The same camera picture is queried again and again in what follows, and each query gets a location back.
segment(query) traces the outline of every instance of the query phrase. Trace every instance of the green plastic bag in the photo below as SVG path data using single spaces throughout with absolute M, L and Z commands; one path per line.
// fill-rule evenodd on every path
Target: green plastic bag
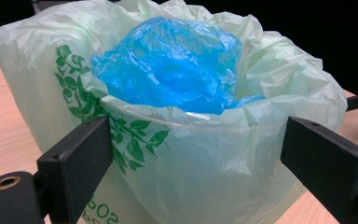
M 108 95 L 90 73 L 91 55 L 157 16 L 234 34 L 242 43 L 236 96 L 267 99 L 212 115 Z M 273 223 L 305 191 L 280 162 L 288 116 L 337 131 L 347 107 L 322 61 L 288 38 L 252 15 L 212 15 L 181 0 L 48 8 L 0 27 L 0 67 L 43 152 L 80 122 L 110 117 L 115 162 L 83 213 L 88 223 Z

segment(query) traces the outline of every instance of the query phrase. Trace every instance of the blue plastic bag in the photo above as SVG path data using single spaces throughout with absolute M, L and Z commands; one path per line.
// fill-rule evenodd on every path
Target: blue plastic bag
M 235 99 L 240 59 L 235 35 L 206 22 L 156 17 L 133 28 L 104 56 L 93 56 L 92 72 L 109 94 L 129 104 L 221 114 L 264 98 Z

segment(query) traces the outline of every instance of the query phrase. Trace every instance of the bolt hole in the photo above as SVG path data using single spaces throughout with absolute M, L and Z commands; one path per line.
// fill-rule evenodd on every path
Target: bolt hole
M 52 160 L 57 161 L 60 159 L 60 155 L 53 155 L 50 157 Z
M 11 188 L 19 183 L 21 177 L 19 175 L 13 175 L 0 180 L 0 189 Z

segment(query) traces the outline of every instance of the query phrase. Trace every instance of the plastic bag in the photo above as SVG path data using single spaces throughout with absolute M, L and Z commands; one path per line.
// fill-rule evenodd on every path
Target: plastic bag
M 215 25 L 155 17 L 130 30 L 104 55 L 92 56 L 91 71 L 110 95 L 132 105 L 221 114 L 264 99 L 235 99 L 240 59 L 240 40 Z
M 130 105 L 90 73 L 128 31 L 153 17 L 205 21 L 242 43 L 236 97 L 267 99 L 221 115 Z M 344 91 L 322 61 L 255 17 L 210 14 L 172 0 L 79 1 L 0 27 L 0 67 L 44 152 L 81 121 L 110 117 L 115 162 L 88 223 L 273 223 L 305 190 L 280 162 L 288 116 L 336 131 Z

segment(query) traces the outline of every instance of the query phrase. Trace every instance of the wooden table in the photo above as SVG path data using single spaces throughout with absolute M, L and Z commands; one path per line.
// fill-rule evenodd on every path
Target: wooden table
M 358 110 L 345 114 L 339 134 L 358 145 Z M 33 174 L 36 171 L 35 161 L 40 156 L 41 152 L 15 105 L 0 69 L 0 175 L 15 171 Z M 309 192 L 306 192 L 277 223 L 337 222 Z

